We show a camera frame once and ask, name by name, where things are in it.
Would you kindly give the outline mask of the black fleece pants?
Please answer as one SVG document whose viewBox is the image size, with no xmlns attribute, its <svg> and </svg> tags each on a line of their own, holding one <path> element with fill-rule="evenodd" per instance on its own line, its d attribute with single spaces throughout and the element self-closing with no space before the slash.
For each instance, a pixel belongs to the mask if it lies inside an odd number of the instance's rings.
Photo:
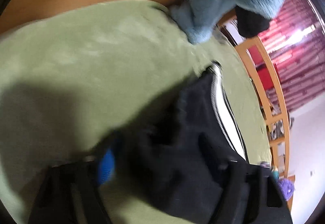
<svg viewBox="0 0 325 224">
<path fill-rule="evenodd" d="M 119 136 L 113 153 L 121 171 L 157 209 L 209 223 L 223 191 L 219 169 L 248 154 L 213 62 L 160 115 L 134 135 Z"/>
</svg>

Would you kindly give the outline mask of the purple plush toy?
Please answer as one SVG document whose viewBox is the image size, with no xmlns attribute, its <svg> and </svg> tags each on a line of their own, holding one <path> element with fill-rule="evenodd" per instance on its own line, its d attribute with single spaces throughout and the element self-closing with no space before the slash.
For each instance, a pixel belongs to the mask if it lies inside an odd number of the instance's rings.
<svg viewBox="0 0 325 224">
<path fill-rule="evenodd" d="M 282 178 L 278 181 L 278 186 L 279 186 L 280 190 L 282 191 L 284 199 L 286 201 L 290 200 L 291 197 L 293 196 L 294 191 L 295 191 L 295 186 L 294 186 L 293 181 L 291 181 L 287 178 Z"/>
</svg>

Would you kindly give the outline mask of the green plush bed blanket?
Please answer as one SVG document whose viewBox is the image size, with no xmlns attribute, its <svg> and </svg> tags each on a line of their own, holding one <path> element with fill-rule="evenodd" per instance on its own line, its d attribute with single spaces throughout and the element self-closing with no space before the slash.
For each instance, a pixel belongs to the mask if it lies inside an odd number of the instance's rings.
<svg viewBox="0 0 325 224">
<path fill-rule="evenodd" d="M 272 159 L 256 92 L 220 31 L 192 45 L 146 0 L 100 3 L 27 24 L 1 36 L 1 201 L 27 223 L 47 166 L 92 149 L 211 61 L 250 163 Z"/>
</svg>

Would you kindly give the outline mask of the red storage box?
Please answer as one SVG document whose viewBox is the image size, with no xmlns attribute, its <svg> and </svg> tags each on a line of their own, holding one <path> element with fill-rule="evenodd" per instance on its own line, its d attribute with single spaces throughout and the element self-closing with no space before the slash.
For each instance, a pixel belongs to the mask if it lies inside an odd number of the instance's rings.
<svg viewBox="0 0 325 224">
<path fill-rule="evenodd" d="M 249 54 L 255 64 L 256 71 L 259 75 L 259 78 L 262 82 L 264 90 L 269 90 L 274 87 L 271 76 L 267 67 L 265 66 L 265 62 L 257 49 L 257 46 L 252 46 L 249 48 Z"/>
</svg>

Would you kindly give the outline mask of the red patterned curtain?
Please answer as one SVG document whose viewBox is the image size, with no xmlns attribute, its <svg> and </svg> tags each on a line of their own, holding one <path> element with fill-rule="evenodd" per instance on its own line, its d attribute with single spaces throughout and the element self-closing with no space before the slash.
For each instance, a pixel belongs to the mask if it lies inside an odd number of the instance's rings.
<svg viewBox="0 0 325 224">
<path fill-rule="evenodd" d="M 259 38 L 278 69 L 289 112 L 324 93 L 324 31 L 309 0 L 285 0 Z"/>
</svg>

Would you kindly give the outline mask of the black hanging garment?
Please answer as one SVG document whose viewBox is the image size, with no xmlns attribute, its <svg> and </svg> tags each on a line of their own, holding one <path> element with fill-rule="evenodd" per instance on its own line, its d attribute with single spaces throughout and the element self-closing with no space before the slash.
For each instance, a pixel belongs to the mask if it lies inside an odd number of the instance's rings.
<svg viewBox="0 0 325 224">
<path fill-rule="evenodd" d="M 246 38 L 253 38 L 259 33 L 268 30 L 271 19 L 264 18 L 260 14 L 235 7 L 238 33 Z"/>
</svg>

